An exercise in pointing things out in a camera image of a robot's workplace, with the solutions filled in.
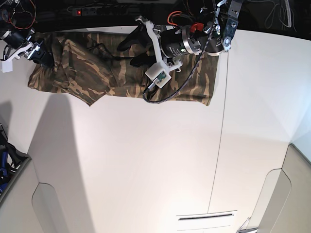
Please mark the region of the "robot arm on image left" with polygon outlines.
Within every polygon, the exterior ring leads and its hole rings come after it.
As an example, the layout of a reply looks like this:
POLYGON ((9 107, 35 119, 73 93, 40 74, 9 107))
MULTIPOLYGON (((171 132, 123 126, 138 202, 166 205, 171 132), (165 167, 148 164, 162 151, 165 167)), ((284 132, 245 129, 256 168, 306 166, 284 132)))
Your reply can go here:
POLYGON ((0 2, 0 39, 6 43, 0 58, 3 73, 13 71, 13 60, 21 57, 43 67, 53 67, 54 59, 44 40, 35 38, 35 20, 36 4, 33 0, 0 2))

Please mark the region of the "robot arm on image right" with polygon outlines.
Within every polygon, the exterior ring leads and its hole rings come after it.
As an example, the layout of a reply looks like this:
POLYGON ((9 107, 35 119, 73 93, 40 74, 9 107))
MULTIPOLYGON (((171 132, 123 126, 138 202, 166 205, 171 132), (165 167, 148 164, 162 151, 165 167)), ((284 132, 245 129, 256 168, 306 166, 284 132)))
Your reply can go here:
POLYGON ((118 45, 120 52, 132 45, 151 49, 151 55, 135 57, 133 66, 159 68, 171 72, 180 70, 186 55, 199 56, 229 51, 239 24, 242 0, 213 0, 202 2, 191 9, 185 1, 185 10, 168 14, 166 25, 157 25, 146 17, 136 17, 138 26, 118 45))

